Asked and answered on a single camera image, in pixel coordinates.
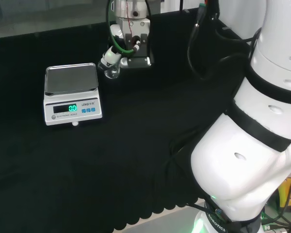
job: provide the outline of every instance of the digital display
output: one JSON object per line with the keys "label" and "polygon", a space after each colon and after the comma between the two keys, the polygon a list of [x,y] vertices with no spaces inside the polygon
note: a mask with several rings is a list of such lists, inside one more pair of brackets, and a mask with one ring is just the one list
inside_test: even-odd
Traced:
{"label": "digital display", "polygon": [[75,112],[78,110],[77,104],[67,104],[53,107],[54,113]]}

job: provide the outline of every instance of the end effector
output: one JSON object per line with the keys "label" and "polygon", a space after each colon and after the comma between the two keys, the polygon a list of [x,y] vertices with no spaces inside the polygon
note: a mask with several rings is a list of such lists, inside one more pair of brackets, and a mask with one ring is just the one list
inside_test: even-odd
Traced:
{"label": "end effector", "polygon": [[100,69],[108,70],[119,61],[121,68],[150,67],[148,9],[145,0],[114,0],[111,3],[117,24],[110,26],[111,46],[98,64]]}

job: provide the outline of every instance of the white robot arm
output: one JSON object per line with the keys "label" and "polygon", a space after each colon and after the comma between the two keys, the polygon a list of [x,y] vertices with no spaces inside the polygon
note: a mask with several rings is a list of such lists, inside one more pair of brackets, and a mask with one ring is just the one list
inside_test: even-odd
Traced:
{"label": "white robot arm", "polygon": [[[234,102],[191,155],[194,177],[242,232],[291,173],[291,0],[267,0],[264,24]],[[227,232],[200,212],[194,233]]]}
{"label": "white robot arm", "polygon": [[103,54],[98,67],[101,70],[108,70],[119,61],[121,68],[149,67],[151,65],[148,56],[150,20],[146,18],[149,11],[147,0],[108,2],[117,24],[110,26],[112,46]]}

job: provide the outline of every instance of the green led light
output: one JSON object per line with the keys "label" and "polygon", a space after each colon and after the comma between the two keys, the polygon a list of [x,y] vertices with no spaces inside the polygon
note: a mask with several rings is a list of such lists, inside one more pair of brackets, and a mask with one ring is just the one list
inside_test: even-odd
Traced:
{"label": "green led light", "polygon": [[70,111],[70,112],[75,112],[75,111],[77,111],[77,110],[78,110],[78,108],[77,108],[77,106],[76,106],[75,104],[69,106],[69,111]]}
{"label": "green led light", "polygon": [[203,229],[203,226],[204,226],[204,222],[203,220],[199,219],[195,225],[194,225],[194,228],[192,230],[192,233],[200,233]]}

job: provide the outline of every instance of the black cloth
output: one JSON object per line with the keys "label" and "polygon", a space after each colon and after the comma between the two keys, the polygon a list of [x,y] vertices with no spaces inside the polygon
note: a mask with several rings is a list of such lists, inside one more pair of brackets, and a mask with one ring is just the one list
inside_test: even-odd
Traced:
{"label": "black cloth", "polygon": [[[222,64],[210,83],[192,77],[185,57],[194,13],[153,16],[152,69],[112,82],[99,73],[103,119],[77,127],[45,125],[45,70],[97,64],[106,25],[0,39],[0,233],[109,233],[200,196],[177,165],[164,167],[170,141],[215,121],[243,77],[244,61]],[[201,72],[247,52],[213,35],[206,20],[192,49]],[[172,174],[153,192],[153,177],[164,169]]]}

